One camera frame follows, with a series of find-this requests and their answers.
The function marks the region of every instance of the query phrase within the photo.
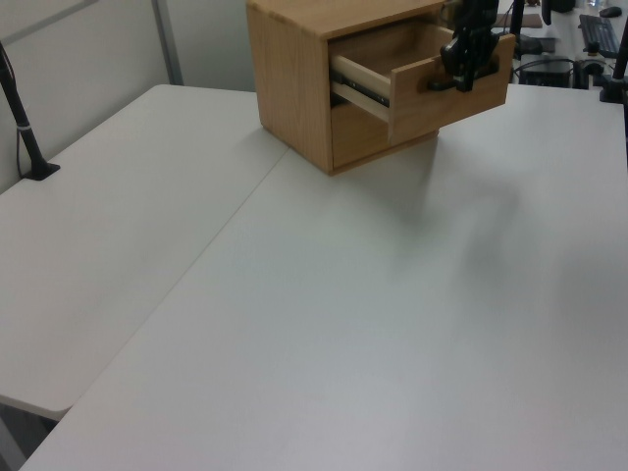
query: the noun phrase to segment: robotic arm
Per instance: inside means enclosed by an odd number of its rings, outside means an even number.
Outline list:
[[[454,13],[453,40],[441,48],[445,71],[459,91],[471,91],[474,79],[489,65],[498,37],[491,32],[498,0],[462,0]]]

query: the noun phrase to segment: white table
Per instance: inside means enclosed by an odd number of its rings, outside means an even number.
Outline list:
[[[0,196],[0,402],[59,419],[287,151],[252,93],[158,86]]]
[[[290,152],[24,470],[623,469],[626,180],[577,90],[334,178]]]

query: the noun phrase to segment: wooden box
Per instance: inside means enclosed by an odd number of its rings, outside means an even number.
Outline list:
[[[505,101],[514,36],[499,40],[496,74],[473,91],[431,91],[443,78],[436,0],[248,0],[262,125],[328,174],[435,137]],[[376,99],[330,82],[342,73]]]

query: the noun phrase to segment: drawer front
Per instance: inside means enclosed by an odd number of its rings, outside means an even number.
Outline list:
[[[476,79],[470,92],[428,89],[430,79],[445,75],[440,56],[392,70],[390,144],[402,143],[505,103],[514,41],[512,35],[499,40],[493,57],[498,71]]]

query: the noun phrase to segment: keyboard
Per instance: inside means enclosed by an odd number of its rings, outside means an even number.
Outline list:
[[[606,58],[617,58],[619,42],[608,18],[580,15],[580,28],[585,39],[585,50],[596,41],[600,45],[600,54]]]

